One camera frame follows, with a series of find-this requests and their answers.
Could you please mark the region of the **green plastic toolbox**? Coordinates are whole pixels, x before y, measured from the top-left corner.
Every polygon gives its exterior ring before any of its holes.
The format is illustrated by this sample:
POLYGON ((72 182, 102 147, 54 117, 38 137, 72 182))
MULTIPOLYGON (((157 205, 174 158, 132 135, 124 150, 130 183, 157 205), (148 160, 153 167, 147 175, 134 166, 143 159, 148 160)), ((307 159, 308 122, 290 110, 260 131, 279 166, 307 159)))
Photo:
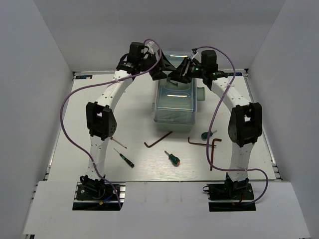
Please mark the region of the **green plastic toolbox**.
POLYGON ((197 101, 205 100, 205 89, 197 87, 197 81, 180 83, 172 80, 164 71, 165 78, 156 81, 153 103, 153 121, 157 130, 190 132, 196 123, 197 101))

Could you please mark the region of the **thin brown hex key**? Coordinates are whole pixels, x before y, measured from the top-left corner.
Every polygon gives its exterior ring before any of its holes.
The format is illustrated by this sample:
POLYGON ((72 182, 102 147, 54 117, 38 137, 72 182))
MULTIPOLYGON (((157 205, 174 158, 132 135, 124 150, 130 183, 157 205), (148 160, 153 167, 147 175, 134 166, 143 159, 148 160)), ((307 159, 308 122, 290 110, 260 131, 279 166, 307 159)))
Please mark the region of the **thin brown hex key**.
MULTIPOLYGON (((187 138, 187 142, 188 142, 189 144, 191 144, 191 145, 205 146, 205 147, 206 147, 206 143, 192 142, 192 141, 190 141, 190 137, 187 138)), ((211 144, 211 145, 209 145, 209 147, 216 148, 216 145, 211 144)))

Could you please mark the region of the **medium brown hex key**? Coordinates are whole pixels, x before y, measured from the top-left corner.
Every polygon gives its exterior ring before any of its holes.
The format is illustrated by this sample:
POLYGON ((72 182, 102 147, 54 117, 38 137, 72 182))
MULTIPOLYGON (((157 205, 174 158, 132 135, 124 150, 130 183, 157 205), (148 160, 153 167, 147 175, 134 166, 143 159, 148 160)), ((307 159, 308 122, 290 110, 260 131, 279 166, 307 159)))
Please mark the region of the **medium brown hex key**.
POLYGON ((168 132, 167 134, 165 134, 164 136, 162 136, 161 138, 159 138, 158 140, 156 140, 152 144, 147 144, 146 142, 144 142, 144 145, 147 148, 152 148, 153 146, 155 146, 156 144, 158 144, 159 142, 161 142, 163 139, 167 138, 171 134, 172 134, 172 131, 168 132))

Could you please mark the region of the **slim black green screwdriver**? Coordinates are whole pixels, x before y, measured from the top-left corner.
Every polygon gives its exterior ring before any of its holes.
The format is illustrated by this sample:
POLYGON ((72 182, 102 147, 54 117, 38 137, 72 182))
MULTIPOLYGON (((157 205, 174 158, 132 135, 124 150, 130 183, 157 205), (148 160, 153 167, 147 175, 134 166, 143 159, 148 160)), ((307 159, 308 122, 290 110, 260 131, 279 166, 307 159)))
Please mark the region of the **slim black green screwdriver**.
POLYGON ((114 150, 119 154, 119 156, 131 167, 134 168, 134 163, 132 163, 128 158, 126 158, 122 153, 118 152, 115 148, 114 150))

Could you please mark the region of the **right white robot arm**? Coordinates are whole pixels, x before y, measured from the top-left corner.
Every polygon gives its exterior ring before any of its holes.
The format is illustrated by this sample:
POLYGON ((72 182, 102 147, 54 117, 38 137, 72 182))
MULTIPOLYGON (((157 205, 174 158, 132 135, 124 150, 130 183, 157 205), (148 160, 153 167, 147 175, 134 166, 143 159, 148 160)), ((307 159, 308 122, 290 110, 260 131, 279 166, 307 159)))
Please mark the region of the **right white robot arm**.
POLYGON ((232 199, 238 198, 248 186, 250 154, 262 134, 262 106, 245 99, 232 87, 232 80, 222 81, 228 74, 218 69, 214 50, 202 51, 200 61, 184 58, 168 76, 181 83, 189 83, 193 78, 202 79, 204 85, 220 98, 220 103, 229 109, 228 135, 232 141, 232 156, 226 173, 225 192, 232 199))

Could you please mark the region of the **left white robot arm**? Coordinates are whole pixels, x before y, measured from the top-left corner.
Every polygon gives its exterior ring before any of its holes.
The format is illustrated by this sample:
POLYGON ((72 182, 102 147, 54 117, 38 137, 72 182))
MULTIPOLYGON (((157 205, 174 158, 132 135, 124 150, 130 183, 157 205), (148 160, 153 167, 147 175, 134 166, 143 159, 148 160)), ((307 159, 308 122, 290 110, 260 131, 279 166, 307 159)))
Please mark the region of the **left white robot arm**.
POLYGON ((104 164, 108 142, 117 128, 114 116, 117 102, 135 77, 149 73, 155 79, 165 66, 161 48, 155 52, 153 44, 152 41, 132 42, 129 52, 119 60, 110 86, 95 102, 88 102, 86 105, 90 151, 86 152, 89 163, 86 174, 80 177, 80 182, 95 199, 105 194, 104 164))

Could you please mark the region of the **right blue table sticker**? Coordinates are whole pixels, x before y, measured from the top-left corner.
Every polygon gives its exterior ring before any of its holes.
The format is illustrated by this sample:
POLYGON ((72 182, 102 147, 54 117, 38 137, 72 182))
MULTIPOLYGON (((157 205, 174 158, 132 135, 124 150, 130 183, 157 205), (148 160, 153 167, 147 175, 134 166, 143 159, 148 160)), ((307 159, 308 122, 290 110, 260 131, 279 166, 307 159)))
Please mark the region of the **right blue table sticker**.
POLYGON ((236 72, 235 74, 233 72, 225 72, 225 75, 227 77, 233 77, 233 76, 236 76, 236 77, 239 77, 239 76, 243 76, 243 74, 241 72, 236 72))

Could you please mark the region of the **blue table sticker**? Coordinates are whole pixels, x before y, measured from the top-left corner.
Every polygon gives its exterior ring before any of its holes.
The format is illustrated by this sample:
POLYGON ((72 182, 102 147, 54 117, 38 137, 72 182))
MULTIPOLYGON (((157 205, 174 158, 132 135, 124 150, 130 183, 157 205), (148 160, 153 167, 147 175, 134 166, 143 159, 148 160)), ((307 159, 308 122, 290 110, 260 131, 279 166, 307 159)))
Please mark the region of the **blue table sticker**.
POLYGON ((243 76, 243 74, 241 72, 236 72, 235 74, 233 72, 225 72, 225 75, 227 77, 233 77, 233 76, 236 76, 236 77, 239 77, 239 76, 243 76))
POLYGON ((75 76, 75 79, 76 80, 80 80, 80 79, 92 79, 92 75, 77 75, 77 76, 75 76))

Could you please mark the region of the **green stubby screwdriver clear cap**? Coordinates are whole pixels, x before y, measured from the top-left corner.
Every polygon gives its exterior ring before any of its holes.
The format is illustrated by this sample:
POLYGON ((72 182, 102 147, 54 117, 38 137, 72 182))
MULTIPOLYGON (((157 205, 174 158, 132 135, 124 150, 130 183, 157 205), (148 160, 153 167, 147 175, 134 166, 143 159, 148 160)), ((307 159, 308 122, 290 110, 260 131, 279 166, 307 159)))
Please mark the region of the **green stubby screwdriver clear cap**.
POLYGON ((210 131, 210 132, 203 132, 201 134, 201 139, 206 140, 209 136, 213 136, 216 132, 217 132, 217 130, 210 131))

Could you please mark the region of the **left blue table sticker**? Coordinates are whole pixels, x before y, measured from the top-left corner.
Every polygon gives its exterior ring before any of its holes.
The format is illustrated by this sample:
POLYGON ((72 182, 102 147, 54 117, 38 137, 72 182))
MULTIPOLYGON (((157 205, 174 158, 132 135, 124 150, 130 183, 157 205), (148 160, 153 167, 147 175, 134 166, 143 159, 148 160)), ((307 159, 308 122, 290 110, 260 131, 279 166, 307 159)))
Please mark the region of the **left blue table sticker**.
POLYGON ((75 79, 76 80, 80 80, 80 79, 92 79, 92 75, 77 75, 77 76, 75 76, 75 79))

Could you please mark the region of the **green stubby screwdriver orange cap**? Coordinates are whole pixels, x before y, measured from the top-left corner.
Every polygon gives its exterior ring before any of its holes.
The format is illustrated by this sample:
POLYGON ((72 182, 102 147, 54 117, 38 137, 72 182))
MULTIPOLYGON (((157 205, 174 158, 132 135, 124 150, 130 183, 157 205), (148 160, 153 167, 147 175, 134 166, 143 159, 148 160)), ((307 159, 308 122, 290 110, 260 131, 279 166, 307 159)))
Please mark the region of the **green stubby screwdriver orange cap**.
POLYGON ((180 165, 180 159, 176 156, 174 156, 173 154, 168 153, 167 151, 164 151, 165 154, 168 156, 168 159, 171 161, 171 163, 174 166, 179 166, 180 165))

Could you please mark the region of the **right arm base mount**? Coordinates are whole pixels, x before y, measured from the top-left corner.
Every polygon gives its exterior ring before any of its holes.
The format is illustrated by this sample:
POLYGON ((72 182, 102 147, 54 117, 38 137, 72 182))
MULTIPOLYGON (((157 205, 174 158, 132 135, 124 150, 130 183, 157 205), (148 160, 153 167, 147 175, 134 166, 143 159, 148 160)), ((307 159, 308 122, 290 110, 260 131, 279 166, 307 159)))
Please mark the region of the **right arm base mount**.
POLYGON ((255 199, 250 183, 235 191, 227 183, 207 184, 203 192, 208 194, 210 212, 252 212, 256 211, 255 199))

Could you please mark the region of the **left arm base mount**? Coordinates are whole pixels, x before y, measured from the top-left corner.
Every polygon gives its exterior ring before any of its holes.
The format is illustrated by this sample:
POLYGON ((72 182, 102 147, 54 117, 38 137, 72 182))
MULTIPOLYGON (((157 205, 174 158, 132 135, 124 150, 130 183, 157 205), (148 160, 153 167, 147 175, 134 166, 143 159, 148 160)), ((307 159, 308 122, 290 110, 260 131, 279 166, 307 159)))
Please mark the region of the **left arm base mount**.
POLYGON ((74 211, 119 211, 125 200, 124 183, 110 185, 102 179, 81 176, 77 183, 74 211))

